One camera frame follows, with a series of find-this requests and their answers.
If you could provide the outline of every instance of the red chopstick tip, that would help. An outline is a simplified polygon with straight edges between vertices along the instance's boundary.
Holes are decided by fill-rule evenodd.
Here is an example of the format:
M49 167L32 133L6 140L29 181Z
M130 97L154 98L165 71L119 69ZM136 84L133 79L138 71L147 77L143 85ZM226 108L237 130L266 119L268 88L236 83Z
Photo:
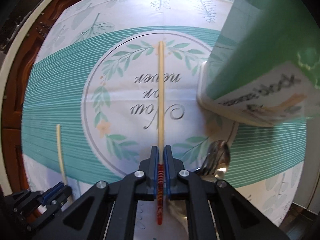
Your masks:
M162 225L163 220L163 182L164 182L164 167L163 164L158 164L158 193L157 193L157 223Z
M162 225L162 217L157 218L157 223L159 226Z

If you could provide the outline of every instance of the tablecloth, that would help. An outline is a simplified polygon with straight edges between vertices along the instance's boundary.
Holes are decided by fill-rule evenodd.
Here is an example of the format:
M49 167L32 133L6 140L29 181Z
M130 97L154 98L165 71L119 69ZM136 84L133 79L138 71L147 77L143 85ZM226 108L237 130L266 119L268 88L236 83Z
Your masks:
M56 124L74 198L98 180L135 171L157 143L157 44L165 43L165 144L189 170L210 142L228 140L226 180L279 225L294 197L304 160L306 124L238 124L196 102L207 59L233 0L82 0L50 30L28 81L22 150L32 190L61 181ZM229 44L234 41L225 39ZM138 204L135 239L185 239L166 208Z

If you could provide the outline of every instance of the screw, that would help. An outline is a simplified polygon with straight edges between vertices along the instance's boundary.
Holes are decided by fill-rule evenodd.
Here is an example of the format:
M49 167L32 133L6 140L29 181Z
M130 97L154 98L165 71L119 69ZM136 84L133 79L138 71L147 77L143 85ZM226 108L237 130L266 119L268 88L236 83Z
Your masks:
M143 171L136 171L136 172L134 173L134 175L135 175L137 178L141 178L141 177L144 176L144 172L143 172Z
M217 181L217 186L219 188L224 188L224 187L227 186L227 183L225 182L225 180L220 179L220 180Z
M181 170L181 171L179 171L179 174L182 177L187 177L187 176L189 176L190 172L187 170Z
M107 186L107 183L103 180L100 180L97 182L97 188L105 188Z

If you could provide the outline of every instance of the metal spoon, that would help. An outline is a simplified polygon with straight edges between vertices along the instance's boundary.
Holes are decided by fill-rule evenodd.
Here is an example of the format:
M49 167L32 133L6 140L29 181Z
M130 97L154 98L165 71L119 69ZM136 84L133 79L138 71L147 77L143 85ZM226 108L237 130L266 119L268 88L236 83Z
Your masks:
M230 149L226 141L219 140L210 144L207 156L200 168L194 171L201 179L214 182L223 179L230 164ZM170 214L175 217L188 233L186 202L168 200Z

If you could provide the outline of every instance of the black metal frame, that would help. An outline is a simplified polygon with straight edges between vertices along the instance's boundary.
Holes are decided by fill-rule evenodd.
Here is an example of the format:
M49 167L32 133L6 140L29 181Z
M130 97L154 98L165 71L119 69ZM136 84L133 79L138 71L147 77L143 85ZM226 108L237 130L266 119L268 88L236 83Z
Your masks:
M14 240L132 240L138 200L156 198L157 163L158 148L152 147L139 171L111 184L97 182L63 212L71 188L62 183L44 193L12 194L4 198L5 207L0 201L0 219L6 210L7 235ZM186 171L170 146L164 164L167 198L186 200L190 240L289 239L226 181L208 182ZM47 211L28 224L25 217L41 203Z

